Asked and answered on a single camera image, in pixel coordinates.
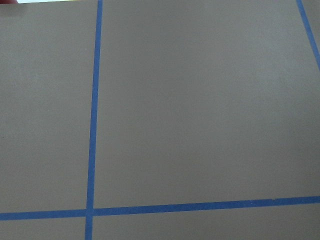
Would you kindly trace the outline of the red cylinder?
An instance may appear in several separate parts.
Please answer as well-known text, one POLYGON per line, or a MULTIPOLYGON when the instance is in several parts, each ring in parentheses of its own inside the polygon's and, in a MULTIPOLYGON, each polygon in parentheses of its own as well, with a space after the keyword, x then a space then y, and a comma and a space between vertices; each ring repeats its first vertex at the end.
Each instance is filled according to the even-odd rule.
POLYGON ((17 0, 0 0, 1 5, 18 4, 17 0))

